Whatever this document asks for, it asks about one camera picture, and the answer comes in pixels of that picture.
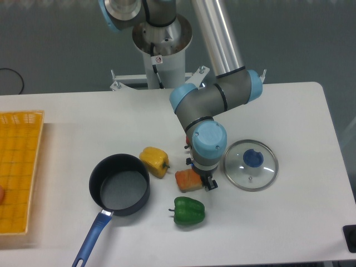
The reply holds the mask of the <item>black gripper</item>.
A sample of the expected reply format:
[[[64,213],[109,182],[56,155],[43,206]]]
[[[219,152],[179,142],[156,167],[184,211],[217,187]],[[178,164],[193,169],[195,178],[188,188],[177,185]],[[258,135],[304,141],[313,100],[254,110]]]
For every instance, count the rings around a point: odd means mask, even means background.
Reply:
[[[203,178],[203,184],[206,191],[211,191],[217,188],[217,182],[212,179],[212,177],[219,163],[205,166],[196,162],[192,157],[188,157],[186,158],[186,165],[191,166],[191,168]]]

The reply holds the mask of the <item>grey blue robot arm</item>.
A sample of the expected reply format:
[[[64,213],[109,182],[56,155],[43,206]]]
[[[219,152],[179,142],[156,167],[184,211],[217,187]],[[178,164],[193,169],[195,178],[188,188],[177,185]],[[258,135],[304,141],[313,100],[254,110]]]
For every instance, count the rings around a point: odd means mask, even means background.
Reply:
[[[175,1],[100,1],[114,31],[132,28],[150,89],[171,89],[170,103],[186,133],[191,156],[187,163],[202,185],[217,188],[212,178],[227,144],[226,131],[214,117],[258,98],[263,78],[247,70],[231,28],[224,1],[193,1],[216,82],[200,87],[201,78],[185,77],[185,51],[192,40],[188,20]]]

